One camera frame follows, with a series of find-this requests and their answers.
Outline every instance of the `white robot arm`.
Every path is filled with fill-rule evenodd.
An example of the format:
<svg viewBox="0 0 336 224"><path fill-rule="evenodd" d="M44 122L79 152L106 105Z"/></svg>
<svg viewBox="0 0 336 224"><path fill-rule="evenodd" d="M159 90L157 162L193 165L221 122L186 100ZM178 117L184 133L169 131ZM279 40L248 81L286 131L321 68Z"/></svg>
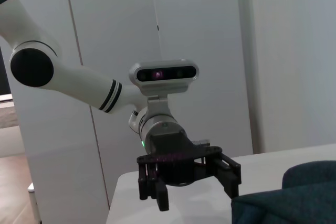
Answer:
<svg viewBox="0 0 336 224"><path fill-rule="evenodd" d="M60 46L33 22L20 0L0 0L0 35L13 48L13 76L26 86L59 91L105 113L127 104L134 104L136 112L146 107L138 87L123 86L83 66L62 64Z"/></svg>

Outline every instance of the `teal cloth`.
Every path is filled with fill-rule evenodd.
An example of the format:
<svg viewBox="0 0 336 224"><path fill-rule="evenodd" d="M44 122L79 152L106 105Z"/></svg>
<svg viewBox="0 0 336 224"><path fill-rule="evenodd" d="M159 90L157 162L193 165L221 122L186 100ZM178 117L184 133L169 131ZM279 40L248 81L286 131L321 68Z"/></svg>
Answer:
<svg viewBox="0 0 336 224"><path fill-rule="evenodd" d="M336 161L295 166L282 189L233 199L232 223L336 223Z"/></svg>

